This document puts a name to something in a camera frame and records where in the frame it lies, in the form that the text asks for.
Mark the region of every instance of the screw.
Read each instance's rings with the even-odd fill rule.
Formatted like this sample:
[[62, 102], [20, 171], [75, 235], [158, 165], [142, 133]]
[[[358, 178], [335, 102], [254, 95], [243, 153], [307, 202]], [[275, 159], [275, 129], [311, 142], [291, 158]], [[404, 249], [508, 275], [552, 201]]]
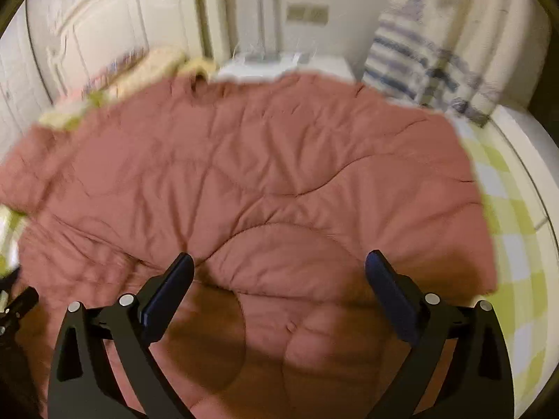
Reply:
[[74, 301], [72, 302], [72, 304], [68, 306], [68, 312], [71, 313], [77, 312], [81, 306], [82, 305], [78, 301]]
[[493, 306], [491, 305], [491, 303], [489, 301], [483, 300], [480, 301], [480, 307], [485, 310], [486, 312], [489, 312], [490, 310], [493, 310]]
[[130, 304], [132, 304], [134, 302], [134, 295], [133, 294], [123, 294], [120, 299], [118, 300], [118, 303], [123, 306], [129, 306]]
[[441, 299], [435, 293], [427, 293], [425, 295], [425, 300], [432, 306], [436, 306], [439, 302], [441, 302]]

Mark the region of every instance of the cabinet door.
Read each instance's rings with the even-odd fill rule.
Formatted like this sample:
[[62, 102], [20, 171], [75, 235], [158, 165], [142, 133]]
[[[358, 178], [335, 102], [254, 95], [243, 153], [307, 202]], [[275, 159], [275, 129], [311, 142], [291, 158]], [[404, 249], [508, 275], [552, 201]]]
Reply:
[[26, 4], [0, 38], [0, 160], [50, 107], [27, 30]]
[[0, 85], [0, 160], [20, 137], [21, 129], [6, 102], [6, 92]]

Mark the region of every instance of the white nightstand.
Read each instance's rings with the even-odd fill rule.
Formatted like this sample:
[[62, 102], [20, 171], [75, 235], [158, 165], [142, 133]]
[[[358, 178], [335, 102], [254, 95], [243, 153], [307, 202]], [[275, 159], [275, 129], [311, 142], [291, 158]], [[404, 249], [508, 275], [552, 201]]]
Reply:
[[353, 72], [344, 57], [315, 55], [309, 59], [308, 63], [296, 64], [293, 61], [293, 54], [287, 53], [283, 55], [282, 61], [267, 64], [245, 63], [242, 57], [235, 58], [224, 64], [213, 79], [255, 82], [274, 80], [291, 71], [322, 72], [342, 81], [355, 82]]

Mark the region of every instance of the quilted comforter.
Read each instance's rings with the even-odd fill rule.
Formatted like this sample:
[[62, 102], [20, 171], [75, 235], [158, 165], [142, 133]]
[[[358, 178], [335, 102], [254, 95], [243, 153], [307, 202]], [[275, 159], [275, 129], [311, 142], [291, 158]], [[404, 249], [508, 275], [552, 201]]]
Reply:
[[367, 285], [370, 250], [450, 302], [496, 286], [445, 118], [315, 75], [165, 79], [73, 132], [33, 127], [0, 203], [30, 218], [22, 282], [41, 301], [19, 339], [43, 402], [67, 305], [135, 293], [181, 251], [195, 282], [152, 352], [200, 419], [362, 419], [407, 351]]

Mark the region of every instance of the white cloth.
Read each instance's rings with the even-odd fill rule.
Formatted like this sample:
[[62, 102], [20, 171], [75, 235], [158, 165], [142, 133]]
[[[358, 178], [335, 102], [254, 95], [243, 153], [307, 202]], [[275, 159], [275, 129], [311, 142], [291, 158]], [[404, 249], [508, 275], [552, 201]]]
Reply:
[[389, 0], [364, 82], [483, 124], [526, 40], [533, 0]]

